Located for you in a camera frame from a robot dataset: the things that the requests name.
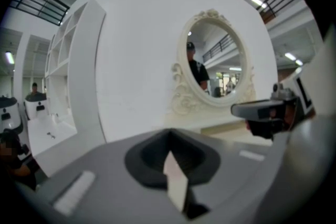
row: black shirt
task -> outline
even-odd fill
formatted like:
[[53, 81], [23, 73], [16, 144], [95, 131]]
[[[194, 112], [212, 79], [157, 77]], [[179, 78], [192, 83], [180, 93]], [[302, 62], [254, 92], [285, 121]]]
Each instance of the black shirt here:
[[208, 72], [206, 72], [205, 66], [202, 65], [200, 62], [191, 60], [189, 62], [189, 66], [198, 85], [201, 84], [201, 81], [209, 80]]
[[[15, 158], [12, 162], [10, 162], [9, 164], [7, 164], [11, 169], [19, 169], [22, 166], [22, 162], [20, 161], [20, 159], [17, 157]], [[27, 175], [27, 176], [15, 176], [12, 175], [12, 179], [15, 181], [18, 181], [28, 187], [30, 187], [32, 190], [35, 190], [36, 188], [36, 179], [35, 179], [35, 175], [32, 172], [32, 169], [28, 166], [28, 168], [30, 169], [31, 174]]]

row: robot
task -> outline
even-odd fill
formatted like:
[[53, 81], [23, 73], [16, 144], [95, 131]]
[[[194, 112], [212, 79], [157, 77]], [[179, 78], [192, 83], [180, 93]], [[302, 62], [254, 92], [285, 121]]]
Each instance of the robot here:
[[265, 139], [293, 130], [298, 123], [314, 115], [313, 103], [301, 79], [304, 68], [297, 68], [287, 79], [274, 84], [269, 100], [234, 104], [232, 115], [245, 119], [252, 135]]
[[20, 133], [23, 132], [23, 123], [19, 114], [17, 100], [14, 97], [0, 97], [0, 111], [0, 136], [5, 133], [10, 133], [10, 135], [13, 136], [10, 139], [15, 141], [16, 148], [19, 149], [18, 154], [27, 155], [29, 153], [29, 148], [26, 144], [21, 144], [19, 139]]
[[36, 93], [24, 101], [28, 120], [48, 115], [48, 101], [45, 93]]
[[[51, 223], [282, 222], [319, 190], [336, 156], [336, 121], [305, 120], [319, 103], [305, 70], [326, 60], [321, 50], [276, 83], [269, 100], [232, 106], [253, 135], [273, 139], [271, 147], [163, 129], [99, 146], [36, 196], [22, 193]], [[286, 126], [288, 105], [294, 114]]]

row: shelving unit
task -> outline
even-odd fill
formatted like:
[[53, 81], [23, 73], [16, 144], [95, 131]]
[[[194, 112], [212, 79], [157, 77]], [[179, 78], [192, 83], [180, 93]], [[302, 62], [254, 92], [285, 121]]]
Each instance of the shelving unit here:
[[49, 73], [54, 72], [58, 68], [58, 58], [59, 58], [59, 51], [61, 49], [61, 42], [60, 40], [50, 52], [50, 64], [49, 64]]
[[56, 33], [56, 37], [55, 37], [55, 42], [54, 45], [58, 44], [59, 41], [62, 40], [66, 30], [67, 30], [67, 26], [69, 24], [71, 17], [69, 17], [68, 19], [66, 19], [66, 21], [59, 27], [57, 33]]
[[31, 123], [33, 130], [28, 130], [29, 136], [35, 135], [36, 130], [44, 130], [43, 126], [49, 122], [56, 132], [52, 142], [34, 140], [39, 143], [35, 145], [34, 157], [48, 176], [105, 143], [97, 99], [87, 96], [88, 92], [96, 91], [92, 67], [105, 14], [95, 0], [90, 0], [64, 21], [50, 43], [45, 78], [49, 112], [53, 116], [48, 115], [45, 122]]
[[61, 51], [59, 53], [59, 59], [58, 59], [59, 65], [69, 58], [70, 46], [71, 46], [72, 38], [74, 37], [74, 34], [75, 34], [75, 30], [76, 30], [76, 26], [73, 26], [64, 35], [64, 38], [62, 40]]

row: ornate mirror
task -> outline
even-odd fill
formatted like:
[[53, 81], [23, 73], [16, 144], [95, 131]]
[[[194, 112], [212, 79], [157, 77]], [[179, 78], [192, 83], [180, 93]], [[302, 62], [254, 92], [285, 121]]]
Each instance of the ornate mirror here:
[[174, 98], [211, 106], [241, 99], [251, 79], [248, 49], [230, 22], [211, 9], [191, 18], [182, 31], [173, 66]]

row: white wall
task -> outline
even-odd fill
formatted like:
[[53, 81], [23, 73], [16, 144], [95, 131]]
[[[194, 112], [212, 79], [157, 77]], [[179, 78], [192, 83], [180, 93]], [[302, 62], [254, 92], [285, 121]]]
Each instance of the white wall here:
[[12, 78], [0, 76], [0, 97], [12, 97]]
[[22, 79], [22, 98], [25, 99], [32, 91], [32, 85], [30, 85], [30, 78]]
[[1, 27], [51, 40], [58, 26], [19, 10], [8, 8]]
[[[68, 15], [87, 1], [77, 0]], [[202, 10], [218, 10], [239, 31], [255, 67], [258, 99], [268, 98], [277, 81], [265, 24], [244, 0], [96, 1], [107, 12], [98, 44], [96, 87], [108, 142], [163, 126], [175, 87], [171, 66], [177, 61], [180, 34]]]

